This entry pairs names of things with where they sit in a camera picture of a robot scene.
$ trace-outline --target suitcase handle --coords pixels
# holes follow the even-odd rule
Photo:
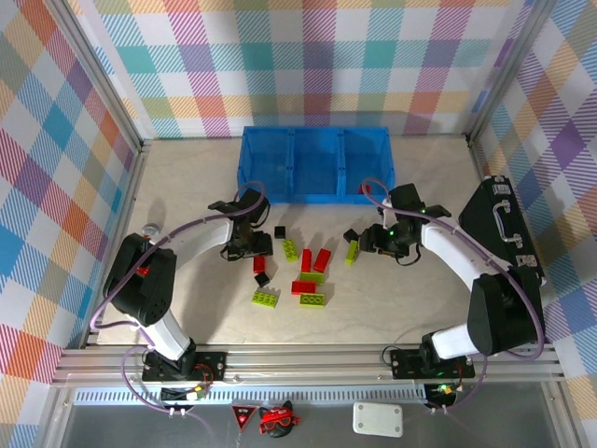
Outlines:
[[[493,206],[493,217],[495,218],[495,224],[497,224],[497,229],[500,232],[500,238],[504,243],[514,243],[518,249],[522,248],[522,237],[519,233],[514,233],[512,236],[506,236],[504,231],[504,223],[502,222],[502,218],[498,213],[500,208],[504,208],[506,213],[510,213],[510,201],[504,199],[502,202],[497,203]]]

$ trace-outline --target red toy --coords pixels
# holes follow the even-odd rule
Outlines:
[[[265,272],[265,257],[255,257],[253,259],[253,273]]]
[[[313,282],[292,282],[292,289],[291,292],[295,296],[299,296],[300,294],[314,294],[315,290],[317,289],[317,285]]]
[[[292,403],[285,402],[282,406],[266,409],[259,408],[261,423],[259,433],[268,433],[270,437],[278,439],[290,434],[292,427],[300,423],[300,419],[292,413]]]
[[[321,249],[319,254],[317,254],[317,259],[315,260],[313,269],[319,273],[324,273],[326,271],[327,262],[331,256],[332,253],[329,250]]]
[[[300,271],[302,273],[310,273],[311,272],[311,250],[304,249],[302,251],[302,261],[300,265]]]

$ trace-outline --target metal rail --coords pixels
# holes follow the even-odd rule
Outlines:
[[[416,349],[416,344],[401,344]],[[392,379],[390,368],[382,362],[385,344],[279,344],[279,345],[205,345],[199,351],[228,353],[227,370],[221,385],[399,385],[411,380]],[[85,350],[65,350],[54,375],[56,386],[118,386],[122,356],[129,345],[89,346]],[[531,345],[517,349],[529,354]],[[142,371],[141,353],[126,362],[126,372],[135,379]],[[553,346],[546,345],[535,361],[519,360],[503,353],[490,357],[487,382],[562,381],[563,371]],[[421,380],[415,384],[441,383]],[[169,386],[193,386],[189,382]]]

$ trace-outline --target black suitcase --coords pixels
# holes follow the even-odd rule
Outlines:
[[[487,250],[513,266],[534,268],[544,282],[545,275],[535,246],[507,177],[486,177],[458,221],[463,230]]]

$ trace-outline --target bin divider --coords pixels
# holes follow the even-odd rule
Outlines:
[[[346,155],[344,152],[344,130],[338,128],[338,185],[337,195],[346,196]]]
[[[288,148],[286,149],[286,196],[295,193],[295,128],[288,128]]]

